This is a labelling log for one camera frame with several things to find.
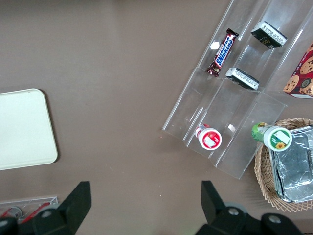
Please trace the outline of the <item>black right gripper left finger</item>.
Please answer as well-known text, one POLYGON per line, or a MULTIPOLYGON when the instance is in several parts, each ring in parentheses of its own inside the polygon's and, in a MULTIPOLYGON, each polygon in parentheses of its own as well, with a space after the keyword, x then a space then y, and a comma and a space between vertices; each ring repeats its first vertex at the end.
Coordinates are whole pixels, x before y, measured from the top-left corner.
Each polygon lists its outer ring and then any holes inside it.
POLYGON ((35 235, 74 235, 91 208, 90 182, 82 181, 58 206, 32 219, 35 235))

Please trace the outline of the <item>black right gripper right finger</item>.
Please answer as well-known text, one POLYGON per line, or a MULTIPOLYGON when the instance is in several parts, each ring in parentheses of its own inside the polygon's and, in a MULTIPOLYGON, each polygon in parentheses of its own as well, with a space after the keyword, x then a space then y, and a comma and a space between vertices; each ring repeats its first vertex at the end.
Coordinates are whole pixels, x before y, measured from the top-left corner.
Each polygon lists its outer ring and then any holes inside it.
POLYGON ((226 206, 211 181, 201 182, 201 206, 207 223, 198 235, 261 235, 261 222, 236 206, 226 206))

